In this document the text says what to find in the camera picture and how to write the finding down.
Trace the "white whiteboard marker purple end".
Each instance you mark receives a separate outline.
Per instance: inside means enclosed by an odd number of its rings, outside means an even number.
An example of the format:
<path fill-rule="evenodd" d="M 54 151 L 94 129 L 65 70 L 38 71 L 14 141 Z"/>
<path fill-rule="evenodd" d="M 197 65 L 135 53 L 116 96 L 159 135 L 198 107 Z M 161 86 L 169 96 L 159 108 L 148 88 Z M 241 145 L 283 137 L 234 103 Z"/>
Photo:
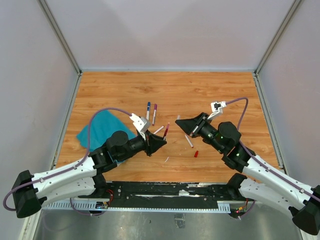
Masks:
<path fill-rule="evenodd" d="M 153 108 L 152 126 L 154 126 L 156 123 L 156 116 L 157 116 L 157 110 L 154 111 L 154 108 Z"/>

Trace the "white blue deli marker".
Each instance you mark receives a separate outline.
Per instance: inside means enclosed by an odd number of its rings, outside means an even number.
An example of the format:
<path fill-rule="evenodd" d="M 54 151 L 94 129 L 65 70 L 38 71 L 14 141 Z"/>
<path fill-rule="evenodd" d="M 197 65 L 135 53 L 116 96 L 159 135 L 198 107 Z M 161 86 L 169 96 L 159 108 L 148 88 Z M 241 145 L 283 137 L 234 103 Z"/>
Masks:
<path fill-rule="evenodd" d="M 147 111 L 146 110 L 146 119 L 149 121 L 149 119 L 150 119 L 150 111 Z"/>

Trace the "blue marker cap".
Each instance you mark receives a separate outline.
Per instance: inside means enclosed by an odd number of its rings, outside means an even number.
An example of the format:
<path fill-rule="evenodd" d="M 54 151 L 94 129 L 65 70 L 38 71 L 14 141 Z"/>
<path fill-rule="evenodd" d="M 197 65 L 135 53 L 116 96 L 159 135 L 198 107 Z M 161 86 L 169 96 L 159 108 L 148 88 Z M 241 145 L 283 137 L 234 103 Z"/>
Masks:
<path fill-rule="evenodd" d="M 147 112 L 149 112 L 150 109 L 151 109 L 151 102 L 148 102 L 148 103 L 147 103 Z"/>

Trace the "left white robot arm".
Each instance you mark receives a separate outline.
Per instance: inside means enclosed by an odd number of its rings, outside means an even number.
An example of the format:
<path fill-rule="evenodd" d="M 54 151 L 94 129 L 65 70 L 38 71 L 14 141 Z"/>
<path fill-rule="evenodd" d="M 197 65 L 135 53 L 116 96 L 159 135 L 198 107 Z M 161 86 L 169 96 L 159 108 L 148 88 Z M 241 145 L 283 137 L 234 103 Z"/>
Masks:
<path fill-rule="evenodd" d="M 124 131 L 116 131 L 105 143 L 90 152 L 85 161 L 41 173 L 20 172 L 12 186 L 17 218 L 30 217 L 56 201 L 75 198 L 101 198 L 107 193 L 106 173 L 139 152 L 151 156 L 166 145 L 166 140 L 147 131 L 130 139 Z"/>

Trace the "pink transparent gel pen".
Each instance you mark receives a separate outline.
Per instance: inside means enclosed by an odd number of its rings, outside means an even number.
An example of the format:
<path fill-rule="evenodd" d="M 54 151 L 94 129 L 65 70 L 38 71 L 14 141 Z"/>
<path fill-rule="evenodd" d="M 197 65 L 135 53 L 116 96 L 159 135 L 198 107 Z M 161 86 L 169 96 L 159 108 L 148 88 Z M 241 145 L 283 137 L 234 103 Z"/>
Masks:
<path fill-rule="evenodd" d="M 167 134 L 169 131 L 169 127 L 170 127 L 170 123 L 168 122 L 168 124 L 166 125 L 166 128 L 165 128 L 164 134 L 163 134 L 163 140 L 166 140 L 166 137 L 167 137 Z"/>

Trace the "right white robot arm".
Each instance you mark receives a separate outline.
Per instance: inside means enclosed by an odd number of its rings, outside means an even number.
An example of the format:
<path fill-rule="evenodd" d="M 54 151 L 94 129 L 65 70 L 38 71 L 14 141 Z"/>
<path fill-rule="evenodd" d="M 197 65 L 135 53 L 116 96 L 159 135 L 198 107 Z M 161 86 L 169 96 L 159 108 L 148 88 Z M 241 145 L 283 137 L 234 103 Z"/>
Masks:
<path fill-rule="evenodd" d="M 178 119 L 175 123 L 192 138 L 201 137 L 220 154 L 222 161 L 236 170 L 241 183 L 226 188 L 227 196 L 238 200 L 242 196 L 279 209 L 292 217 L 293 223 L 310 235 L 320 232 L 320 187 L 300 182 L 264 161 L 241 142 L 241 133 L 230 122 L 211 125 L 208 114 Z"/>

